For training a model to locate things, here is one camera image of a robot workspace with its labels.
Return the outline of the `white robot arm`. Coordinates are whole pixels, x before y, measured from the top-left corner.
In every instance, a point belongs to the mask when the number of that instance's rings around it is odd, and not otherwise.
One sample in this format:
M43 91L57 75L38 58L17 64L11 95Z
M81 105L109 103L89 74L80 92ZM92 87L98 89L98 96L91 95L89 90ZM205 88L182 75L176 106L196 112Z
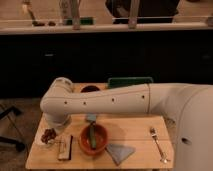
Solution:
M166 115L176 123L172 171L213 171L213 85L151 83L76 93L59 77L40 107L54 126L78 113Z

